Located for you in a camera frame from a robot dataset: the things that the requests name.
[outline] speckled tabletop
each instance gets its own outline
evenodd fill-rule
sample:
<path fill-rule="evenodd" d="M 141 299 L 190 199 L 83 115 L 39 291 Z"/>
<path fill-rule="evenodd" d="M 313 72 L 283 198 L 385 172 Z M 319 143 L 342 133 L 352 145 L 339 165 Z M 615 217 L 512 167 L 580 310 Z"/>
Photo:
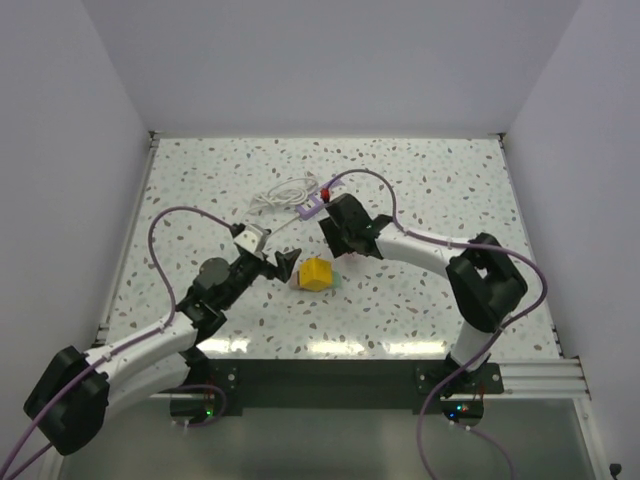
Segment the speckled tabletop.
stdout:
<path fill-rule="evenodd" d="M 161 210 L 190 205 L 229 222 L 242 220 L 251 196 L 291 178 L 366 167 L 387 177 L 407 226 L 452 237 L 495 235 L 530 254 L 497 140 L 444 139 L 163 139 L 155 156 L 131 249 L 109 316 L 108 341 L 134 333 L 167 311 L 169 301 L 149 262 L 147 229 Z M 390 213 L 390 197 L 368 175 L 345 177 L 369 213 Z M 245 217 L 275 229 L 292 210 Z M 295 221 L 275 234 L 270 251 L 302 248 L 301 260 L 333 260 L 317 220 Z M 223 228 L 191 213 L 173 213 L 155 232 L 160 262 L 181 298 L 207 258 L 232 261 Z M 535 275 L 520 265 L 530 291 Z M 233 358 L 442 358 L 461 317 L 448 282 L 411 265 L 347 256 L 334 261 L 335 290 L 294 291 L 263 278 L 227 312 L 227 323 L 201 344 L 208 355 Z M 546 305 L 510 328 L 494 359 L 558 358 Z"/>

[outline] yellow box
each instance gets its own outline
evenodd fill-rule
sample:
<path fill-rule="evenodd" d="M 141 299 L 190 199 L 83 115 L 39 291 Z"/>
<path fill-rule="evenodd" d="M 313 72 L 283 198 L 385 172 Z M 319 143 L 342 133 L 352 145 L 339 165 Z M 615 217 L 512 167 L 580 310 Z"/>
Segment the yellow box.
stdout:
<path fill-rule="evenodd" d="M 332 282 L 331 262 L 320 258 L 310 258 L 300 265 L 300 288 L 319 292 L 330 287 Z"/>

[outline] wall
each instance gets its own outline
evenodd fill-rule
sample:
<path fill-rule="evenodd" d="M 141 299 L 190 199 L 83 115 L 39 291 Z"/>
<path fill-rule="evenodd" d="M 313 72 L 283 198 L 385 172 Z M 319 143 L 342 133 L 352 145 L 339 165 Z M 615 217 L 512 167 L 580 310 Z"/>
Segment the wall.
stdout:
<path fill-rule="evenodd" d="M 506 131 L 579 0 L 84 0 L 157 130 Z"/>
<path fill-rule="evenodd" d="M 625 479 L 640 476 L 638 18 L 636 0 L 584 0 L 507 136 L 560 340 Z"/>
<path fill-rule="evenodd" d="M 95 334 L 148 135 L 79 1 L 1 2 L 0 65 L 4 460 L 53 354 Z"/>

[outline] purple cable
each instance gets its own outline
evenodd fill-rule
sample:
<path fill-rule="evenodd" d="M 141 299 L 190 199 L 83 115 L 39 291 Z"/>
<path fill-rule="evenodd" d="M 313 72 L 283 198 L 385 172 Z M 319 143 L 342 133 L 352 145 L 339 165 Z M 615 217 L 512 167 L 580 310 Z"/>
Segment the purple cable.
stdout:
<path fill-rule="evenodd" d="M 213 220 L 216 223 L 219 223 L 220 225 L 222 225 L 223 227 L 225 227 L 227 229 L 231 228 L 231 225 L 229 225 L 224 220 L 216 217 L 215 215 L 212 215 L 212 214 L 210 214 L 208 212 L 205 212 L 204 210 L 200 210 L 199 208 L 187 207 L 187 206 L 179 206 L 179 207 L 167 208 L 166 210 L 161 211 L 153 219 L 153 221 L 151 222 L 151 225 L 149 225 L 149 233 L 147 235 L 147 247 L 149 248 L 149 255 L 151 256 L 151 261 L 156 266 L 156 269 L 158 270 L 158 274 L 160 275 L 160 278 L 162 279 L 162 283 L 164 283 L 165 287 L 167 288 L 167 292 L 169 293 L 169 301 L 171 303 L 171 306 L 170 306 L 170 310 L 169 310 L 169 316 L 167 317 L 167 320 L 164 323 L 165 327 L 171 325 L 171 323 L 173 322 L 174 317 L 176 316 L 176 297 L 175 297 L 175 294 L 173 293 L 173 287 L 171 286 L 171 282 L 169 282 L 169 279 L 167 278 L 167 275 L 165 274 L 164 270 L 160 266 L 160 263 L 158 262 L 158 256 L 156 255 L 155 249 L 153 247 L 153 232 L 154 232 L 158 222 L 165 215 L 168 215 L 169 213 L 176 212 L 176 211 L 185 211 L 185 212 L 197 213 L 199 215 L 202 215 L 203 217 L 206 217 L 206 218 L 208 218 L 210 220 Z M 122 351 L 126 350 L 127 348 L 129 348 L 129 347 L 131 347 L 133 345 L 136 345 L 137 343 L 140 343 L 143 340 L 151 338 L 151 337 L 153 337 L 154 335 L 156 335 L 159 332 L 160 332 L 160 328 L 156 328 L 156 329 L 151 330 L 151 331 L 149 331 L 149 332 L 147 332 L 147 333 L 145 333 L 143 335 L 140 335 L 139 337 L 133 338 L 133 339 L 129 340 L 128 342 L 123 343 L 119 347 L 114 348 L 111 351 L 111 355 L 116 355 L 118 353 L 121 353 Z M 102 365 L 105 362 L 106 362 L 106 358 L 104 358 L 104 357 L 99 358 L 98 360 L 96 360 L 94 363 L 92 363 L 87 368 L 85 368 L 82 372 L 80 372 L 80 374 L 78 374 L 78 376 L 74 377 L 73 380 L 71 380 L 69 383 L 67 383 L 57 394 L 55 394 L 53 396 L 53 398 L 51 400 L 49 400 L 47 402 L 47 404 L 42 408 L 42 410 L 40 410 L 40 413 L 38 413 L 38 415 L 36 415 L 36 417 L 33 419 L 33 421 L 29 424 L 29 427 L 27 427 L 27 429 L 22 434 L 22 436 L 18 439 L 18 441 L 16 442 L 15 446 L 13 447 L 13 449 L 11 449 L 11 452 L 9 452 L 9 455 L 7 456 L 7 459 L 2 464 L 2 468 L 0 468 L 0 480 L 9 480 L 9 478 L 15 478 L 18 474 L 23 472 L 29 465 L 31 465 L 33 462 L 35 462 L 42 454 L 44 454 L 44 452 L 46 452 L 47 449 L 44 449 L 44 448 L 39 450 L 29 460 L 27 460 L 27 462 L 25 462 L 23 465 L 21 465 L 16 470 L 17 473 L 12 474 L 11 477 L 5 479 L 5 476 L 6 476 L 7 472 L 9 471 L 9 468 L 11 467 L 11 464 L 16 459 L 16 457 L 18 456 L 18 453 L 20 453 L 20 450 L 22 449 L 24 444 L 27 442 L 27 440 L 29 439 L 31 434 L 35 431 L 35 429 L 38 427 L 39 423 L 47 415 L 47 413 L 49 413 L 49 411 L 53 408 L 53 406 L 63 396 L 65 396 L 71 389 L 73 389 L 76 385 L 78 385 L 87 375 L 89 375 L 91 372 L 93 372 L 96 368 L 98 368 L 100 365 Z"/>
<path fill-rule="evenodd" d="M 185 426 L 187 428 L 199 428 L 199 427 L 208 427 L 209 425 L 212 425 L 216 422 L 218 422 L 221 418 L 222 415 L 224 415 L 224 412 L 227 410 L 227 395 L 224 393 L 224 390 L 222 390 L 221 388 L 216 387 L 215 385 L 206 385 L 206 384 L 200 384 L 200 385 L 182 385 L 178 388 L 174 388 L 173 390 L 191 390 L 193 388 L 199 388 L 199 389 L 208 389 L 208 390 L 213 390 L 214 392 L 216 392 L 218 395 L 220 395 L 220 398 L 222 398 L 222 407 L 220 407 L 220 411 L 217 413 L 217 415 L 214 415 L 211 418 L 208 418 L 207 420 L 203 421 L 203 422 L 198 422 L 198 423 L 181 423 L 179 425 Z"/>
<path fill-rule="evenodd" d="M 438 476 L 436 475 L 436 473 L 434 472 L 433 468 L 429 464 L 429 460 L 427 458 L 427 455 L 424 452 L 424 447 L 422 445 L 422 425 L 424 423 L 424 416 L 425 416 L 425 412 L 427 411 L 427 408 L 429 407 L 429 405 L 431 404 L 431 402 L 433 401 L 433 399 L 435 398 L 435 396 L 436 396 L 436 394 L 438 392 L 440 392 L 449 382 L 451 382 L 453 379 L 455 379 L 458 375 L 460 375 L 462 372 L 464 372 L 470 365 L 472 365 L 480 357 L 482 357 L 486 352 L 489 351 L 489 349 L 498 340 L 498 338 L 500 338 L 500 335 L 502 334 L 504 329 L 506 329 L 512 323 L 520 320 L 522 317 L 524 317 L 524 316 L 528 315 L 529 313 L 531 313 L 533 310 L 538 308 L 542 304 L 542 302 L 544 302 L 544 299 L 546 298 L 547 292 L 549 290 L 549 285 L 547 283 L 546 277 L 544 276 L 544 273 L 542 272 L 542 270 L 540 270 L 540 267 L 538 267 L 535 263 L 533 263 L 532 260 L 528 259 L 524 255 L 522 255 L 522 254 L 520 254 L 520 253 L 518 253 L 518 252 L 516 252 L 514 250 L 511 250 L 509 248 L 499 247 L 497 245 L 483 245 L 483 244 L 476 244 L 476 243 L 448 242 L 446 240 L 441 240 L 441 239 L 438 239 L 438 238 L 429 237 L 427 235 L 421 235 L 419 233 L 415 233 L 415 232 L 405 228 L 404 226 L 402 226 L 402 224 L 400 223 L 400 220 L 398 219 L 398 199 L 396 197 L 396 193 L 394 192 L 391 183 L 389 183 L 389 181 L 386 178 L 384 178 L 382 175 L 380 175 L 377 172 L 373 172 L 371 170 L 367 170 L 367 169 L 364 169 L 364 168 L 354 168 L 352 170 L 346 170 L 346 171 L 344 171 L 342 173 L 339 173 L 335 177 L 333 177 L 331 179 L 331 181 L 327 184 L 327 188 L 331 188 L 331 185 L 335 181 L 337 181 L 339 178 L 342 178 L 345 175 L 349 175 L 349 174 L 352 174 L 352 173 L 367 173 L 369 175 L 373 175 L 374 177 L 378 178 L 382 183 L 384 183 L 386 185 L 386 187 L 389 189 L 389 193 L 391 193 L 392 221 L 393 221 L 393 224 L 398 228 L 398 230 L 400 230 L 405 235 L 408 235 L 408 236 L 413 237 L 415 239 L 422 240 L 422 241 L 428 242 L 428 243 L 432 243 L 432 244 L 435 244 L 435 245 L 438 245 L 438 246 L 441 246 L 441 247 L 453 247 L 453 248 L 465 248 L 465 249 L 466 248 L 470 248 L 470 249 L 475 249 L 475 250 L 489 250 L 489 251 L 494 251 L 494 252 L 505 253 L 507 255 L 510 255 L 512 257 L 517 258 L 521 262 L 523 262 L 526 265 L 528 265 L 529 267 L 531 267 L 531 269 L 533 269 L 533 271 L 536 272 L 536 274 L 540 278 L 540 283 L 542 284 L 542 290 L 540 292 L 540 296 L 538 297 L 538 299 L 535 302 L 533 302 L 530 306 L 528 306 L 527 308 L 522 310 L 520 313 L 516 314 L 511 319 L 509 319 L 508 321 L 504 322 L 501 325 L 500 330 L 498 330 L 491 337 L 491 339 L 486 343 L 486 345 L 484 347 L 482 347 L 480 349 L 480 351 L 477 354 L 475 354 L 467 363 L 465 363 L 464 365 L 460 366 L 457 370 L 452 372 L 444 380 L 442 380 L 440 383 L 438 383 L 433 388 L 433 390 L 431 390 L 429 395 L 427 395 L 426 400 L 422 404 L 422 408 L 420 409 L 420 414 L 418 415 L 418 427 L 416 429 L 416 441 L 417 441 L 417 444 L 418 444 L 418 451 L 420 453 L 420 459 L 422 460 L 422 464 L 424 465 L 424 468 L 427 470 L 427 472 L 429 473 L 429 475 L 431 476 L 431 478 L 433 480 L 438 480 Z M 478 435 L 479 437 L 484 438 L 485 440 L 487 440 L 488 442 L 493 444 L 498 450 L 500 450 L 500 452 L 504 455 L 505 459 L 507 460 L 507 463 L 509 464 L 510 477 L 511 477 L 511 480 L 513 480 L 515 478 L 515 468 L 514 468 L 514 465 L 513 465 L 513 461 L 509 457 L 507 451 L 500 444 L 498 444 L 498 442 L 493 440 L 488 435 L 486 435 L 484 433 L 481 433 L 481 432 L 479 432 L 477 430 L 472 430 L 472 432 L 474 434 Z"/>

